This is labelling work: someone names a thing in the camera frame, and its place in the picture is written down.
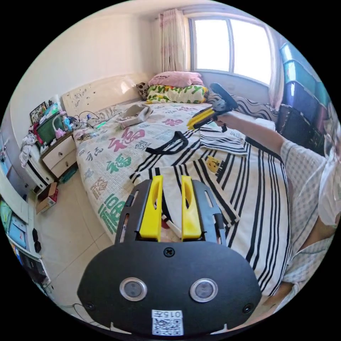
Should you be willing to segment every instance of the window frame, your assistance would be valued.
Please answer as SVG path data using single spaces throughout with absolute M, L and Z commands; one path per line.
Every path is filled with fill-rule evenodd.
M 269 37 L 269 32 L 266 29 L 266 25 L 260 22 L 257 22 L 256 20 L 252 19 L 252 18 L 247 18 L 247 17 L 234 17 L 234 16 L 229 16 L 229 15 L 210 15 L 210 16 L 195 16 L 195 17 L 191 17 L 188 18 L 189 19 L 189 31 L 190 31 L 190 49 L 191 49 L 191 71 L 193 72 L 210 72 L 210 73 L 214 73 L 214 74 L 223 74 L 223 75 L 230 75 L 230 76 L 234 76 L 234 77 L 239 77 L 242 79 L 247 79 L 253 82 L 256 82 L 258 84 L 261 84 L 263 86 L 266 86 L 267 88 L 269 88 L 269 84 L 266 84 L 262 81 L 259 81 L 255 78 L 251 78 L 248 76 L 244 76 L 244 75 L 239 75 L 236 74 L 234 72 L 234 40 L 233 40 L 233 30 L 232 30 L 232 25 L 231 25 L 231 19 L 232 20 L 239 20 L 239 21 L 244 21 L 253 25 L 257 25 L 262 27 L 265 30 L 266 36 L 267 36 L 267 40 L 269 43 L 269 47 L 271 48 L 270 45 L 270 37 Z M 211 70 L 211 69 L 198 69 L 196 67 L 196 60 L 194 58 L 194 56 L 196 56 L 196 36 L 194 34 L 194 30 L 195 30 L 195 21 L 196 20 L 224 20 L 226 21 L 227 24 L 227 29 L 228 29 L 228 37 L 229 37 L 229 71 L 222 71 L 222 70 Z

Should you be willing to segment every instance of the nightstand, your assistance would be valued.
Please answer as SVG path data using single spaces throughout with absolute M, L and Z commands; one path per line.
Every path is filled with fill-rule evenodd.
M 76 144 L 72 132 L 59 138 L 41 154 L 40 158 L 56 179 L 60 179 L 71 166 L 77 163 Z

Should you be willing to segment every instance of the white headboard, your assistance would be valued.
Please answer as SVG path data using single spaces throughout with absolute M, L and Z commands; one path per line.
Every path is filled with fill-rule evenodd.
M 69 116 L 83 111 L 97 112 L 101 109 L 139 98 L 135 84 L 148 82 L 154 74 L 136 73 L 103 78 L 64 95 L 61 99 Z

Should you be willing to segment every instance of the ceiling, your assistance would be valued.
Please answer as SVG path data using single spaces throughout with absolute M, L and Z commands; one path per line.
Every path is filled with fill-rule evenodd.
M 94 13 L 91 17 L 102 17 L 114 14 L 129 14 L 138 15 L 152 19 L 157 14 L 171 8 L 179 8 L 188 5 L 210 4 L 216 3 L 211 0 L 171 0 L 171 1 L 157 1 L 157 0 L 129 0 L 119 4 L 107 7 L 101 11 Z

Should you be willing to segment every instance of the gray cloth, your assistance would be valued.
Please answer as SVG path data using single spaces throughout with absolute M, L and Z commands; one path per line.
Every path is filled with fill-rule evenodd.
M 19 155 L 19 159 L 21 161 L 21 167 L 25 168 L 28 158 L 29 158 L 31 148 L 35 144 L 35 142 L 36 142 L 36 137 L 32 133 L 29 133 L 27 136 L 23 138 L 22 143 L 21 143 L 21 153 Z
M 142 123 L 148 119 L 152 112 L 153 109 L 147 104 L 134 104 L 122 115 L 120 126 L 125 129 L 131 125 Z

